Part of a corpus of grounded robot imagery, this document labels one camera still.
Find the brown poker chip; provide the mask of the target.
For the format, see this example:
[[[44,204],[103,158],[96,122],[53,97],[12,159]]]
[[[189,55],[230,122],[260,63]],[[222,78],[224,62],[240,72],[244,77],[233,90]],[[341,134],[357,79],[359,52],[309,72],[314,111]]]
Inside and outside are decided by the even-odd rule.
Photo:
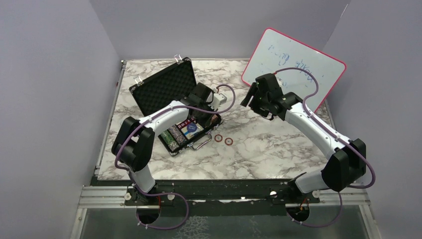
[[[215,140],[215,142],[222,142],[223,141],[223,136],[221,134],[216,134],[214,136],[214,140]]]
[[[232,138],[230,138],[230,137],[227,137],[227,138],[224,140],[224,143],[225,143],[227,146],[231,146],[231,145],[233,145],[233,139],[232,139]]]

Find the green chip stack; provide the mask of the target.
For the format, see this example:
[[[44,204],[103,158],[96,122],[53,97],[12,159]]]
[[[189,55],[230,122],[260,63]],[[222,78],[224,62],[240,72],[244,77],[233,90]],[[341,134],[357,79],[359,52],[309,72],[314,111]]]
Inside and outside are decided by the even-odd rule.
[[[175,151],[179,148],[179,144],[174,140],[172,135],[167,130],[161,133],[160,136],[162,137],[170,151]]]

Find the blue dealer button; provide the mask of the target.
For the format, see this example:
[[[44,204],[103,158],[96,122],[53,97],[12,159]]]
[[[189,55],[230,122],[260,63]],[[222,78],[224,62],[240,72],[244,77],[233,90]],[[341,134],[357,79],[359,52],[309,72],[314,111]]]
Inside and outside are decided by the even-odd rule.
[[[192,123],[187,126],[187,132],[194,133],[198,130],[198,127],[195,123]]]

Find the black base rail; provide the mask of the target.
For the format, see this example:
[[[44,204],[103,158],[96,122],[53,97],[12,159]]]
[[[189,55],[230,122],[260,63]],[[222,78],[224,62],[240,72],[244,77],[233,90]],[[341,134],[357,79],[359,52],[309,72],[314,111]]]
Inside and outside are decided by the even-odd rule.
[[[287,179],[158,180],[144,196],[126,188],[124,205],[139,212],[164,217],[190,216],[284,216],[286,208],[319,203],[312,193],[291,196]]]

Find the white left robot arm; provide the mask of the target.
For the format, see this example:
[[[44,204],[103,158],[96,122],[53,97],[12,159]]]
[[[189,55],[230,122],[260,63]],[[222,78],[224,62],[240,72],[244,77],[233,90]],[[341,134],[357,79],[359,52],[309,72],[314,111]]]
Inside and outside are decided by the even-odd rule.
[[[139,188],[137,197],[142,203],[156,200],[156,182],[148,166],[155,139],[175,154],[192,146],[221,122],[216,110],[225,99],[198,83],[187,95],[161,101],[161,106],[150,108],[146,116],[123,121],[111,151]]]

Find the black aluminium poker case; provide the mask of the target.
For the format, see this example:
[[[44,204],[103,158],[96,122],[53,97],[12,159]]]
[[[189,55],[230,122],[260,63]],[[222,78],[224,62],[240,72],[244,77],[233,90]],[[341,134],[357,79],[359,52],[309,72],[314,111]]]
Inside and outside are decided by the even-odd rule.
[[[151,125],[158,127],[155,134],[171,155],[192,147],[201,137],[210,135],[211,131],[222,122],[221,116],[214,110],[205,111],[188,106],[187,97],[197,83],[191,59],[178,57],[172,65],[129,88],[142,114],[150,120]],[[190,119],[188,118],[190,109],[217,115],[221,118],[221,122],[212,127],[211,119]],[[200,124],[204,130],[191,139],[186,138],[187,142],[184,145],[179,145],[178,149],[170,151],[160,134],[186,120]]]

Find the pink framed whiteboard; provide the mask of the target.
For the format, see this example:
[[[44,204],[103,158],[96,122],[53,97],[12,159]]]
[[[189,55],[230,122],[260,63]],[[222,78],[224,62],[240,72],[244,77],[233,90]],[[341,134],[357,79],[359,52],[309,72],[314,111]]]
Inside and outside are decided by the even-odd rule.
[[[293,92],[315,112],[346,71],[346,64],[273,28],[267,28],[247,63],[241,79],[251,85],[275,73],[284,93]]]

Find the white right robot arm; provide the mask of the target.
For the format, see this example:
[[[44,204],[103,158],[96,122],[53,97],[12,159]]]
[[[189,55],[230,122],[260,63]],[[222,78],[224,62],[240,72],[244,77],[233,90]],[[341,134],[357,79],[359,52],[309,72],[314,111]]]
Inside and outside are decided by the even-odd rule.
[[[340,192],[366,173],[365,143],[335,132],[295,93],[283,93],[274,74],[256,78],[241,105],[264,118],[279,117],[293,125],[327,158],[323,169],[303,173],[288,183],[287,196],[292,202],[298,203],[316,190]]]

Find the brown orange chip stack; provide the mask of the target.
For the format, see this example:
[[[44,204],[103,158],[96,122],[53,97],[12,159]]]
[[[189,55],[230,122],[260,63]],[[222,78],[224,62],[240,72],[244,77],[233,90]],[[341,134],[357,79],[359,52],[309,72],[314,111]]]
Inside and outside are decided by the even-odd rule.
[[[210,126],[214,127],[215,125],[217,125],[218,123],[221,122],[221,118],[217,115],[213,115],[210,121]]]

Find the red dice row in case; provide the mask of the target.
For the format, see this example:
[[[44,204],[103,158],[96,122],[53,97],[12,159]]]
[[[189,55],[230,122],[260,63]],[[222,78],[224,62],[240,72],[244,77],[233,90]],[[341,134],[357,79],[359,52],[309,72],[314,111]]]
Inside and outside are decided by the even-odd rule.
[[[194,122],[191,122],[191,121],[189,121],[189,120],[186,120],[186,121],[183,121],[183,122],[179,123],[179,124],[177,125],[177,127],[178,127],[179,129],[182,129],[182,128],[185,128],[185,127],[187,127],[188,125],[190,125],[190,124],[192,124],[192,123],[194,123]]]

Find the blue playing card deck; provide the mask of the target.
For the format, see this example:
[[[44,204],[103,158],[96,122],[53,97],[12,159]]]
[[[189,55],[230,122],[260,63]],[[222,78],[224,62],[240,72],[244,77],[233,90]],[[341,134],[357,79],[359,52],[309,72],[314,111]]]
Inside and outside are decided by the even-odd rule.
[[[196,122],[183,123],[181,127],[181,132],[187,139],[193,138],[203,130],[204,128]]]

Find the orange blue chip stack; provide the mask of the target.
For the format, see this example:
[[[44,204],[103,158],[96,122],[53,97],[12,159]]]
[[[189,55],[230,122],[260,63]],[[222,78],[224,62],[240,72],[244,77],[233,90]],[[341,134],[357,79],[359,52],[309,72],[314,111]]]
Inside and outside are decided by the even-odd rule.
[[[175,141],[178,143],[178,145],[182,146],[187,142],[186,137],[181,133],[181,131],[175,126],[171,126],[168,131],[172,135],[172,137],[175,139]]]

